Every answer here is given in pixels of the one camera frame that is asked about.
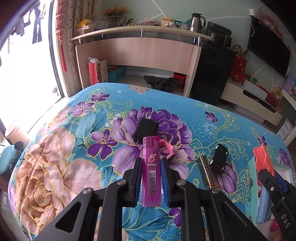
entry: black toy car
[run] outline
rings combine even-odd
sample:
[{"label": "black toy car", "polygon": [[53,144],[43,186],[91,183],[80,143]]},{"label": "black toy car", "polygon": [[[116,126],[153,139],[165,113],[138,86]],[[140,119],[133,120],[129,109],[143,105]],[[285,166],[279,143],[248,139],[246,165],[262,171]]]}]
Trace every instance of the black toy car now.
[{"label": "black toy car", "polygon": [[215,147],[213,158],[210,161],[210,166],[214,173],[222,174],[224,172],[227,155],[228,149],[222,144],[218,143]]}]

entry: red gift bag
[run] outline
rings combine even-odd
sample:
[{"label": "red gift bag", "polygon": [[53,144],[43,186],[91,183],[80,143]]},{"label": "red gift bag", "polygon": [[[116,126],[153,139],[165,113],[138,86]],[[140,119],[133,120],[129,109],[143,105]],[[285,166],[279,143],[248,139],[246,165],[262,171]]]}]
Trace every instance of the red gift bag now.
[{"label": "red gift bag", "polygon": [[106,59],[89,59],[91,60],[91,62],[89,62],[89,78],[91,81],[91,85],[108,82]]}]

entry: metal screw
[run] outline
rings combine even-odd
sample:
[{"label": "metal screw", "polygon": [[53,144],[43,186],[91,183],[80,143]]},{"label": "metal screw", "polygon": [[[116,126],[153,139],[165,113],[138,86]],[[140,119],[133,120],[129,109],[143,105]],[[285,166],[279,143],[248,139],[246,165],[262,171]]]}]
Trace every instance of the metal screw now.
[{"label": "metal screw", "polygon": [[212,193],[219,194],[220,192],[221,192],[221,190],[219,188],[217,188],[217,187],[212,188]]},{"label": "metal screw", "polygon": [[180,186],[184,186],[186,184],[186,181],[183,180],[183,179],[180,179],[177,181],[177,184],[180,185]]},{"label": "metal screw", "polygon": [[126,184],[126,180],[125,180],[125,179],[119,179],[119,180],[117,181],[117,184],[118,184],[118,185],[124,185],[124,184]]},{"label": "metal screw", "polygon": [[91,188],[84,188],[82,190],[83,194],[90,194],[92,192],[92,189]]}]

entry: blue box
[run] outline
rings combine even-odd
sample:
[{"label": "blue box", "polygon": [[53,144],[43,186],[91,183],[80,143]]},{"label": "blue box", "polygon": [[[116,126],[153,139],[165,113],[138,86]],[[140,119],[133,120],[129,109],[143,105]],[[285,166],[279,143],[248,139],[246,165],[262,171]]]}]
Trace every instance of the blue box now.
[{"label": "blue box", "polygon": [[112,65],[108,66],[108,82],[116,83],[118,80],[126,76],[126,66]]}]

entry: vase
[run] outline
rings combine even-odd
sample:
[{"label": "vase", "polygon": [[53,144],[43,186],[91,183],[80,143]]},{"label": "vase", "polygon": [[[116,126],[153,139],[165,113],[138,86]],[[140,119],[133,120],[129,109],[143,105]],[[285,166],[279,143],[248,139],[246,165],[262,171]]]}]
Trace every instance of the vase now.
[{"label": "vase", "polygon": [[120,16],[109,16],[108,18],[110,19],[110,24],[109,27],[110,28],[115,28],[115,27],[119,27],[119,17]]}]

